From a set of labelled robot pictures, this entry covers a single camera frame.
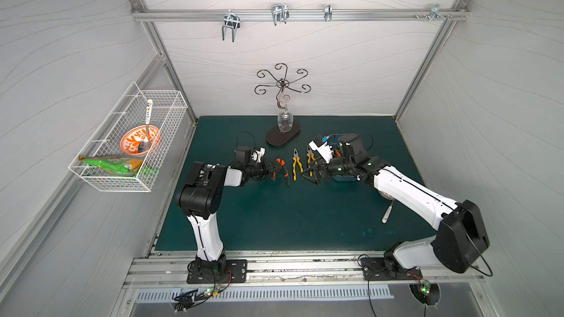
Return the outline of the small yellow black pliers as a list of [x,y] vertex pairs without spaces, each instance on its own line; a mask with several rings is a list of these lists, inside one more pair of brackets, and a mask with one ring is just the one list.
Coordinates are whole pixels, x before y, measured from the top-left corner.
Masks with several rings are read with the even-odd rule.
[[298,180],[298,176],[300,176],[301,173],[303,172],[303,166],[302,166],[302,163],[301,163],[301,158],[300,158],[300,155],[299,155],[298,150],[296,148],[293,150],[292,160],[293,160],[292,176],[293,176],[293,181],[296,181],[296,180]]

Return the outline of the orange patterned plate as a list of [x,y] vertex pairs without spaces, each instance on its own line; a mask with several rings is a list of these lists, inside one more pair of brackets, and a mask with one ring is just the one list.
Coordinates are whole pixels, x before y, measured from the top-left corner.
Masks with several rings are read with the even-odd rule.
[[151,147],[148,151],[142,154],[138,154],[137,152],[138,145],[144,138],[145,126],[137,126],[126,132],[119,143],[120,150],[129,156],[146,156],[147,154],[150,154],[150,152],[156,151],[160,144],[162,135],[160,129],[156,126],[150,125],[149,129]]

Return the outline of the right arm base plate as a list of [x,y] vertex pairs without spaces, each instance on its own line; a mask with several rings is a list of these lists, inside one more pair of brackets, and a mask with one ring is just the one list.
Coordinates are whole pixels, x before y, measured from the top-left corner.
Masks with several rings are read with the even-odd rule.
[[405,269],[390,258],[371,258],[363,254],[357,258],[357,264],[365,281],[392,280],[418,283],[423,279],[419,267]]

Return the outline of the metal hook clamp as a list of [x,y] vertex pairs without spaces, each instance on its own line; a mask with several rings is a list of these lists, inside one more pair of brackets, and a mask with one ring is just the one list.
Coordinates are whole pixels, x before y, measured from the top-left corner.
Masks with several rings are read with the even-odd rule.
[[287,23],[289,18],[289,7],[287,4],[274,4],[271,7],[274,26],[279,23]]
[[224,17],[222,26],[222,40],[225,41],[228,32],[231,33],[231,42],[233,43],[236,38],[237,30],[240,28],[241,19],[239,16],[229,13]]
[[450,21],[450,20],[454,19],[454,17],[452,15],[447,15],[447,14],[442,13],[439,4],[435,4],[427,14],[425,14],[423,16],[414,15],[414,18],[419,20],[419,21],[425,20],[427,22]]

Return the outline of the metal hook small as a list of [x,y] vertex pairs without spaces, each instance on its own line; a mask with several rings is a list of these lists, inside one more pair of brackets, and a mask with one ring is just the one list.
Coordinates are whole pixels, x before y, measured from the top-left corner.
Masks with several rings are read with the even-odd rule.
[[331,4],[326,4],[326,6],[324,7],[324,20],[325,22],[330,22],[332,21],[332,16],[333,16],[333,7]]

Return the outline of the white patterned ceramic bowl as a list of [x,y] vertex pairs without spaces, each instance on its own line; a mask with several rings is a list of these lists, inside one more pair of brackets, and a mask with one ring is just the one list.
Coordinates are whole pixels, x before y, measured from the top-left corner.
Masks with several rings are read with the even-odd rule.
[[391,192],[389,192],[390,189],[388,186],[379,186],[377,190],[383,198],[386,198],[388,200],[395,200],[395,196]]

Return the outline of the dark oval stand base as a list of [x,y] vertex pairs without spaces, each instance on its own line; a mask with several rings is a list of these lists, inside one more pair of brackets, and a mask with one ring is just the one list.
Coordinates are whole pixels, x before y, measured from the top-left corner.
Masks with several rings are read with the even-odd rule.
[[280,131],[279,127],[275,126],[266,133],[265,141],[273,147],[281,147],[298,136],[300,132],[301,124],[298,121],[293,123],[290,131],[284,133]]

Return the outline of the spoon in basket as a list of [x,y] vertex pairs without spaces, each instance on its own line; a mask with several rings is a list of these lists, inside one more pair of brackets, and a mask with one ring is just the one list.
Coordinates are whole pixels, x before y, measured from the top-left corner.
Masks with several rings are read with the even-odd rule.
[[148,151],[148,149],[151,147],[149,126],[150,126],[150,122],[151,122],[151,114],[152,114],[153,105],[154,105],[153,100],[148,99],[147,103],[146,103],[146,110],[145,110],[145,134],[144,134],[144,138],[142,139],[142,141],[138,145],[138,148],[137,148],[138,154],[142,154],[142,153]]

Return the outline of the clear wine glass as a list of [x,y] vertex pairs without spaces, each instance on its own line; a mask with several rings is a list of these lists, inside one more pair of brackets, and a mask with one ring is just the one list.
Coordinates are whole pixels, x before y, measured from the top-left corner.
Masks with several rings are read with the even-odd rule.
[[288,95],[282,95],[278,97],[278,108],[280,112],[278,113],[278,129],[281,133],[285,134],[291,131],[293,123],[294,123],[294,116],[289,111],[288,103],[290,102],[290,97]]

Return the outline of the orange black pliers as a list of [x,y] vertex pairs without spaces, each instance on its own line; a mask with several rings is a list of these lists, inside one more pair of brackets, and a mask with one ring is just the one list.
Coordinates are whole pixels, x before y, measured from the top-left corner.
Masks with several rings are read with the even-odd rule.
[[282,171],[281,171],[282,177],[285,181],[285,184],[286,184],[287,187],[290,187],[290,177],[289,177],[289,172],[286,168],[286,164],[285,164],[285,168],[281,168],[281,169],[282,169]]

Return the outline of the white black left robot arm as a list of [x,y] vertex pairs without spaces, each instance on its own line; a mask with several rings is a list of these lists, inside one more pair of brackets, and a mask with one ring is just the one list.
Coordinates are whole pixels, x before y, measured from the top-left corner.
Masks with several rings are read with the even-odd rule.
[[229,165],[207,164],[196,161],[184,180],[177,203],[189,220],[197,244],[194,271],[204,274],[225,274],[227,259],[220,238],[217,212],[226,187],[244,186],[252,178],[262,181],[283,174],[290,185],[286,162],[281,158],[270,161],[264,148],[238,146],[235,160]]

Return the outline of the large yellow black pliers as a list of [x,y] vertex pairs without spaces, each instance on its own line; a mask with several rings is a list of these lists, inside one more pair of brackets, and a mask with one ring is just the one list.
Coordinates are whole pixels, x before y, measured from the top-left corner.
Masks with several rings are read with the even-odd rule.
[[308,169],[311,169],[317,163],[316,163],[314,151],[312,150],[310,145],[307,146],[306,155],[307,155]]

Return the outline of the teal plastic storage box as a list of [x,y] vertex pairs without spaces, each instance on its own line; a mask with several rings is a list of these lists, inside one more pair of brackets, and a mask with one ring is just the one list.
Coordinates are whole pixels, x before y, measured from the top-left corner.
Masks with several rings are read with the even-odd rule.
[[328,174],[355,181],[356,167],[368,159],[367,150],[358,134],[332,134],[328,139],[333,158],[328,164]]

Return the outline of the aluminium cross rail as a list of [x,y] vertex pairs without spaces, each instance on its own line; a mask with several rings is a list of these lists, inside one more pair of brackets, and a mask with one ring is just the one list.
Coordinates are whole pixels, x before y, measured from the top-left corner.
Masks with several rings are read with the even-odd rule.
[[[333,7],[330,22],[369,22],[369,21],[418,21],[414,15],[423,16],[431,8],[424,9],[336,9]],[[441,9],[441,12],[454,17],[451,21],[465,21],[471,13],[468,10]],[[137,22],[224,22],[224,17],[233,13],[241,22],[273,23],[271,10],[145,10],[132,13]],[[287,23],[291,22],[325,22],[324,8],[289,9]]]

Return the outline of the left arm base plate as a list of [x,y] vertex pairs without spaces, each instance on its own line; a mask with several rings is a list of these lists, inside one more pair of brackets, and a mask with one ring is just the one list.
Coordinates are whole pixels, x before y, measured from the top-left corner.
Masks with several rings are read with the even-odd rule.
[[187,266],[188,284],[245,283],[248,261],[244,259],[204,261],[196,258]]

